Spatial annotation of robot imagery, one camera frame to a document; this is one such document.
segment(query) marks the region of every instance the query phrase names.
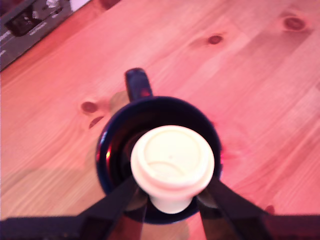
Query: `wooden table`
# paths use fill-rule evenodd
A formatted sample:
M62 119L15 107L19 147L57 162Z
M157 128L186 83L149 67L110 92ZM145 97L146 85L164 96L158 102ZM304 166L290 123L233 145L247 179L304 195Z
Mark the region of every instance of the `wooden table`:
M319 0L95 3L1 73L2 218L77 214L104 196L96 142L132 67L214 122L230 188L276 214L320 214ZM164 228L145 239L204 237L199 215Z

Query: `dark blue mug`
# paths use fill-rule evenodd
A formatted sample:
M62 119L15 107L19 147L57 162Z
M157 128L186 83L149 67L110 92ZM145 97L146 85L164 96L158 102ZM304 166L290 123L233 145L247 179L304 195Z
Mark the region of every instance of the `dark blue mug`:
M103 191L109 194L132 175L131 152L138 139L157 127L176 125L200 134L210 145L214 155L213 175L222 173L221 143L207 117L195 106L169 96L153 96L148 77L143 69L125 73L130 103L121 108L104 127L96 148L96 168ZM145 222L169 224L190 217L198 211L196 198L182 212L166 214L148 203Z

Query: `wood grain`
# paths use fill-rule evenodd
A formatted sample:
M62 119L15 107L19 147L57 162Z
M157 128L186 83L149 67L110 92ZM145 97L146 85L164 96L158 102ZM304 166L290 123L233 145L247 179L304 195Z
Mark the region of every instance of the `wood grain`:
M318 0L122 0L73 17L1 73L2 218L77 214L103 197L96 141L128 102L132 67L146 70L156 95L214 122L222 181L234 191L277 214L320 213ZM305 28L287 29L290 17ZM98 111L83 112L85 101ZM144 239L159 232L204 239L198 214L146 225Z

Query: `white cup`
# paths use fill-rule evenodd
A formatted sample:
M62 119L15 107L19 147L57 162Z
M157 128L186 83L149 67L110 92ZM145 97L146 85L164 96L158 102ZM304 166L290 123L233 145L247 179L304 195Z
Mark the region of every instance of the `white cup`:
M131 170L137 184L161 212L176 214L209 184L214 154L197 132L167 125L145 133L134 145Z

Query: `mug handle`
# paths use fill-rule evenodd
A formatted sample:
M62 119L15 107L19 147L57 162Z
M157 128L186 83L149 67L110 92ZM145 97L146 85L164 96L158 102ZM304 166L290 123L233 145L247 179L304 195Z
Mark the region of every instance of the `mug handle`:
M153 96L147 74L142 68L132 68L125 72L125 86L130 102Z

